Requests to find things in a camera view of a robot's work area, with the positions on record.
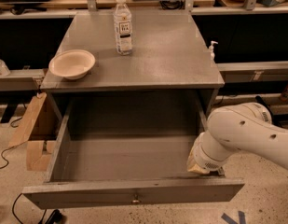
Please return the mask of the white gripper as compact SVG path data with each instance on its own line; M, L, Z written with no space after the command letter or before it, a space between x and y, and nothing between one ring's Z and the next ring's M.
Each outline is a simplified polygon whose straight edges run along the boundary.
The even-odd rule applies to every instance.
M215 140L209 131L201 133L189 152L186 170L199 175L219 170L227 159L236 152Z

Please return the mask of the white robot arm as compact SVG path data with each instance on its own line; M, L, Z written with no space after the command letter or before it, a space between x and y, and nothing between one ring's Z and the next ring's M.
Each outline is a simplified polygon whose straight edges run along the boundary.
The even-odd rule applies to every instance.
M187 170L208 174L219 170L241 150L253 153L288 170L288 130L272 124L259 103L227 105L214 109L206 120L187 159Z

